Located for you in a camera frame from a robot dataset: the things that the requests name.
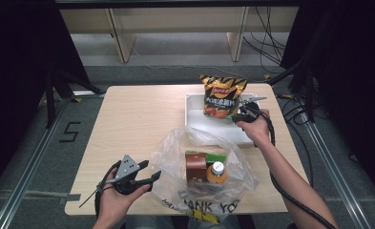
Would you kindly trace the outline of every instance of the hand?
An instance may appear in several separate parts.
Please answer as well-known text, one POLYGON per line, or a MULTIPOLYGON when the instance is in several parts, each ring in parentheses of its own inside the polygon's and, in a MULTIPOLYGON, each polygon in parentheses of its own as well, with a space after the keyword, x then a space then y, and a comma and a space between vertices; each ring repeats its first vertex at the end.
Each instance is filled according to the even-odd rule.
MULTIPOLYGON (((113 178, 116 170, 116 168, 113 169, 108 175, 107 179, 113 178)), ((104 185, 103 189, 112 186, 113 184, 108 183, 104 185)), ((119 194, 114 187, 103 191, 100 198, 100 213, 94 228, 114 227, 125 217, 131 204, 133 204, 137 198, 140 198, 144 193, 146 193, 149 188, 150 185, 146 184, 127 196, 119 194)))
MULTIPOLYGON (((268 110, 260 109, 260 111, 270 117, 268 110)), ((239 121, 237 122, 237 126, 244 130, 255 145, 260 145, 264 140, 270 141, 267 122, 261 115, 251 123, 239 121)))

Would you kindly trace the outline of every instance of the bottle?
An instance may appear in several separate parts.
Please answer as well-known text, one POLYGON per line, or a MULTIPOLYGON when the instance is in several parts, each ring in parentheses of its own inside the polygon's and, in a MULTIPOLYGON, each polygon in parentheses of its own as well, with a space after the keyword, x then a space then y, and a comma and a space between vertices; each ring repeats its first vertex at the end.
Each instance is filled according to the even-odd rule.
POLYGON ((212 183, 224 183, 226 181, 225 166, 222 162, 216 161, 207 169, 207 179, 212 183))

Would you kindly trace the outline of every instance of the person's right hand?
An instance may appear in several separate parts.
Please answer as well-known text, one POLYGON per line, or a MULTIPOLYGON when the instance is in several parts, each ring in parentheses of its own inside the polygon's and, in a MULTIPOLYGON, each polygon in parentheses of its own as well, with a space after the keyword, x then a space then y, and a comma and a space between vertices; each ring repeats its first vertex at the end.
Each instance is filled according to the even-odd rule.
MULTIPOLYGON (((260 109, 260 111, 270 117, 268 110, 260 109)), ((247 136, 253 140, 255 145, 260 145, 264 140, 270 141, 268 125, 264 117, 259 116, 251 123, 239 121, 236 124, 246 132, 247 136)))

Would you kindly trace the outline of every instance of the bottle cap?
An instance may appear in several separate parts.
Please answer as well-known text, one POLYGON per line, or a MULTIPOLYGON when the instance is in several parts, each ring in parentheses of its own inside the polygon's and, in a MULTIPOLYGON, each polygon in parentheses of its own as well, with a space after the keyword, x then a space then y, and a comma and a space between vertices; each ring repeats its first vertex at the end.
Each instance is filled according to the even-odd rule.
POLYGON ((223 163, 220 162, 220 161, 216 161, 214 162, 213 164, 213 168, 212 168, 212 172, 217 175, 217 176, 220 176, 223 174, 223 170, 225 169, 225 167, 223 166, 223 163))

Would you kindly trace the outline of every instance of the snack bag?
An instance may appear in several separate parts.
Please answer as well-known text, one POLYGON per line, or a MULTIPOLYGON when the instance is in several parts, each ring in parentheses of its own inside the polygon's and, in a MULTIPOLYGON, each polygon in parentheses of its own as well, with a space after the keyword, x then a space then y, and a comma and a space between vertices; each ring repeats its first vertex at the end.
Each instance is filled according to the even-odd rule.
POLYGON ((246 88, 247 79, 206 74, 201 74, 199 78, 205 85, 205 115, 226 118, 238 112, 238 99, 246 88))

